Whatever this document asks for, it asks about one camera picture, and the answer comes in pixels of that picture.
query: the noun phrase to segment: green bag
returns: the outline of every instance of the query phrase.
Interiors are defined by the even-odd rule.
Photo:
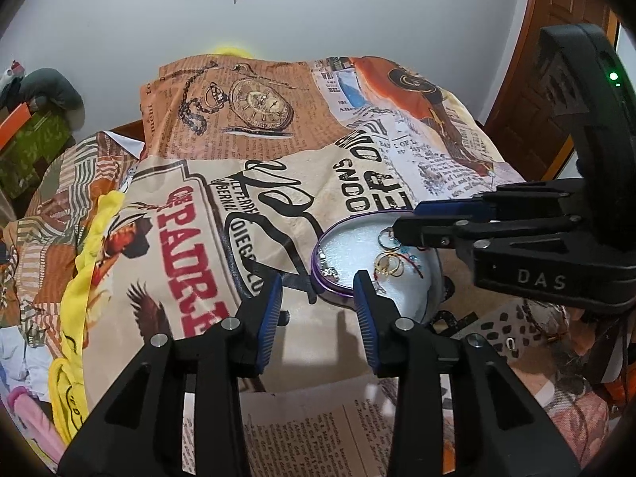
[[[37,187],[71,137],[64,117],[36,112],[0,152],[0,186],[10,199]]]

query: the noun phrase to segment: door panel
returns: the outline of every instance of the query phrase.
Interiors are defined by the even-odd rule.
[[[533,69],[539,30],[549,25],[594,23],[615,39],[617,21],[603,0],[531,0],[525,19],[529,25],[520,37],[500,95],[486,123],[485,131],[506,161],[527,180],[553,176],[555,158],[563,154],[568,140],[550,119],[551,104],[543,97]]]

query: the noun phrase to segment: purple rim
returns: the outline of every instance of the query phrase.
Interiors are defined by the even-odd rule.
[[[353,289],[349,291],[349,287],[338,285],[338,283],[333,283],[332,281],[329,281],[322,276],[322,273],[320,272],[320,267],[317,261],[318,246],[320,244],[320,239],[323,239],[327,235],[327,233],[329,233],[332,229],[334,229],[335,227],[338,227],[342,223],[345,223],[352,219],[358,219],[366,215],[377,215],[378,213],[404,213],[406,215],[409,213],[413,213],[413,211],[407,210],[406,208],[402,208],[398,210],[369,211],[368,213],[361,213],[360,215],[353,215],[352,217],[347,217],[346,219],[342,219],[341,221],[338,221],[337,223],[333,224],[333,226],[327,229],[325,232],[323,232],[323,234],[320,236],[320,238],[316,242],[316,245],[314,246],[314,250],[312,251],[312,259],[311,259],[312,274],[314,275],[314,278],[316,279],[316,281],[320,283],[323,287],[329,289],[331,292],[339,296],[342,296],[343,298],[352,298],[354,295]]]

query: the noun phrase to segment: pink object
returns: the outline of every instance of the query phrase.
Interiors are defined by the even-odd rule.
[[[60,462],[66,446],[47,415],[25,387],[16,387],[7,397],[7,406],[22,420],[37,446],[53,461]]]

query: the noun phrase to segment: purple rimmed container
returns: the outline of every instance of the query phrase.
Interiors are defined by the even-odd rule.
[[[357,270],[367,269],[373,273],[373,261],[384,251],[378,243],[381,230],[410,210],[384,210],[362,213],[334,224],[318,239],[311,257],[311,282],[316,293],[325,301],[355,310],[352,278]],[[383,237],[386,245],[391,239]],[[421,323],[428,323],[437,313],[444,300],[445,287],[437,250],[419,251],[416,248],[398,248],[420,268],[424,278],[419,277],[411,264],[405,264],[405,277],[387,277],[378,281],[386,290],[386,296],[395,301],[400,314]],[[330,281],[321,272],[319,250],[326,261],[333,265],[342,277]]]

